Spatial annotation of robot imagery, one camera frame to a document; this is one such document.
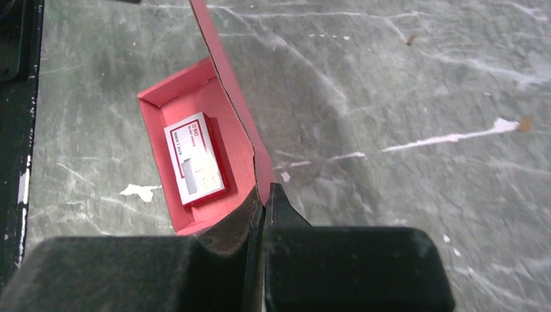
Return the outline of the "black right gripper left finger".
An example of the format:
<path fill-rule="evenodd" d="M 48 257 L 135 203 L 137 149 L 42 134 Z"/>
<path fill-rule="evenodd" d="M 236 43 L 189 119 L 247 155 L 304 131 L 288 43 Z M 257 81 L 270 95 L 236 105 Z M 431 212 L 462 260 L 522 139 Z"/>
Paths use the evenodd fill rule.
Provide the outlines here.
<path fill-rule="evenodd" d="M 199 235 L 199 242 L 217 255 L 237 254 L 242 248 L 248 249 L 248 241 L 259 231 L 263 217 L 264 205 L 258 188 L 253 187 L 235 210 Z"/>

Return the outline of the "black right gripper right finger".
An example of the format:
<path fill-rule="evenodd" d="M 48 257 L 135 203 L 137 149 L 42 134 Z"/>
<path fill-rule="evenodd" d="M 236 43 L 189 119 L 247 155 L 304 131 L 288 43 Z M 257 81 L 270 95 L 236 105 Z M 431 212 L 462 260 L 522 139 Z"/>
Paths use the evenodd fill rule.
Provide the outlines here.
<path fill-rule="evenodd" d="M 266 228 L 307 228 L 311 224 L 291 205 L 280 183 L 270 184 L 270 193 L 265 206 Z"/>

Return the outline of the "red white staples box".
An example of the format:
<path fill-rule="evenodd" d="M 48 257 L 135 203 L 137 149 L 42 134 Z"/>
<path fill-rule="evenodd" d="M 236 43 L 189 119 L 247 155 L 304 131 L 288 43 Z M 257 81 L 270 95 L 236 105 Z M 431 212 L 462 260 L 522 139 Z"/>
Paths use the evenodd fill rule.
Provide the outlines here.
<path fill-rule="evenodd" d="M 164 128 L 181 203 L 191 206 L 230 190 L 211 119 L 198 112 Z"/>

